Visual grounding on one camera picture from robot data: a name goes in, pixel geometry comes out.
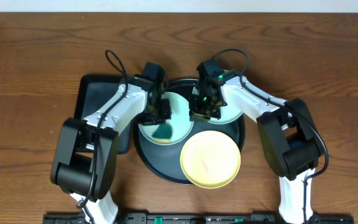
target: green connector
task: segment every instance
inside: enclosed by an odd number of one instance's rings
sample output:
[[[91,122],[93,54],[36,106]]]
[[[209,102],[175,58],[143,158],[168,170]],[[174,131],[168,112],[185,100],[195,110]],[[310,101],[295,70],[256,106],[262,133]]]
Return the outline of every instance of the green connector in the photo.
[[[162,224],[162,217],[155,217],[154,218],[154,224]]]

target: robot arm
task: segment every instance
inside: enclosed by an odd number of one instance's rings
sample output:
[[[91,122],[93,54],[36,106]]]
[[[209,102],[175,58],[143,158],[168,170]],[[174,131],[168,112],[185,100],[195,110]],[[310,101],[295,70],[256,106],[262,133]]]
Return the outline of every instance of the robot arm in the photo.
[[[170,119],[169,100],[161,99],[164,73],[160,65],[148,62],[142,75],[129,79],[126,96],[107,113],[99,130],[96,127],[101,113],[125,93],[125,84],[121,84],[104,106],[83,121],[68,118],[63,124],[50,179],[77,202],[85,199],[84,195],[91,187],[94,162],[93,158],[80,152],[93,152],[94,134],[99,131],[96,183],[83,208],[88,222],[92,219],[97,224],[113,223],[116,219],[118,207],[109,189],[116,168],[120,133],[138,114],[142,115],[139,122],[143,125],[160,124]]]
[[[294,118],[287,110],[267,103],[265,99],[269,98],[275,104],[296,111],[315,128],[306,104],[299,99],[287,102],[269,95],[249,83],[246,77],[240,77],[236,71],[221,69],[213,58],[201,63],[197,70],[200,82],[190,100],[190,116],[200,120],[212,117],[219,119],[220,107],[231,105],[255,121],[266,161],[280,179],[279,212],[287,223],[303,223],[303,181],[306,176],[314,174],[318,157],[323,152],[302,120]],[[247,89],[241,85],[240,78]],[[283,130],[288,128],[296,128],[296,132],[285,136]],[[310,207],[311,179],[308,183],[307,220],[313,214]]]
[[[249,83],[246,77],[242,77],[243,82],[252,89],[252,91],[258,93],[259,95],[264,96],[265,98],[270,98],[272,101],[285,105],[286,100],[276,98],[267,94],[266,92],[260,90],[253,84]],[[271,104],[268,104],[263,99],[253,95],[251,92],[247,91],[241,87],[239,81],[240,77],[234,77],[228,80],[222,87],[223,98],[228,105],[234,105],[239,108],[243,113],[245,113],[249,118],[258,122],[257,119],[265,113],[272,113],[279,110],[280,108]],[[288,128],[288,124],[282,124],[281,129],[285,130]],[[265,151],[265,156],[267,160],[272,161],[269,157],[269,152]],[[287,177],[279,177],[280,180],[280,193],[281,193],[281,203],[278,211],[280,212],[282,218],[287,223],[303,223],[303,180],[305,176],[314,174],[315,169],[308,169],[298,175],[295,179],[289,180]],[[313,215],[313,211],[310,206],[310,195],[311,195],[311,179],[308,180],[308,186],[306,189],[306,217],[309,219]]]

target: round black plate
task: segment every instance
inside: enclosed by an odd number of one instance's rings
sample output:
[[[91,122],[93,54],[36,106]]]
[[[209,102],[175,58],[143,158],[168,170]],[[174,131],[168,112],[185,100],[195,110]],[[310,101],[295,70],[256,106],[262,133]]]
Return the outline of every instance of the round black plate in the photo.
[[[178,93],[189,100],[193,87],[197,82],[198,80],[196,79],[177,80],[170,83],[168,91]],[[161,146],[147,140],[139,131],[137,122],[134,122],[133,129],[135,147],[144,164],[159,177],[177,184],[192,184],[181,170],[180,152],[183,145],[193,135],[208,130],[220,131],[232,138],[238,145],[240,151],[244,145],[246,136],[246,127],[242,116],[229,124],[220,125],[204,121],[195,121],[193,129],[184,140],[169,146]]]

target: wooden table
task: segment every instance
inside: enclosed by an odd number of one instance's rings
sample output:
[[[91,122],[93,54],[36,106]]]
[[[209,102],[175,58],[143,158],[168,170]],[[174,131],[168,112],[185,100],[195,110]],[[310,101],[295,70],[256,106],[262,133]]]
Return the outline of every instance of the wooden table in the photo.
[[[40,223],[45,212],[78,211],[49,173],[80,78],[116,73],[105,49],[129,73],[151,61],[180,78],[197,77],[201,61],[231,47],[249,53],[252,83],[306,101],[331,156],[328,171],[313,179],[313,210],[351,214],[358,223],[358,14],[128,13],[0,13],[0,223]],[[223,58],[236,69],[244,63],[235,53]],[[144,166],[131,144],[117,158],[113,200],[154,213],[276,211],[278,178],[249,118],[246,129],[242,167],[229,185],[169,183]]]

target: white wall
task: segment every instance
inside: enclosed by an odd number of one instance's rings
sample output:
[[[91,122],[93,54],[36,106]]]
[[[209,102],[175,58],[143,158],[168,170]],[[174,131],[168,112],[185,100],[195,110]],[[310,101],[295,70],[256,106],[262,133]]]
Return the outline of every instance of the white wall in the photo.
[[[358,0],[0,0],[0,12],[358,12]]]

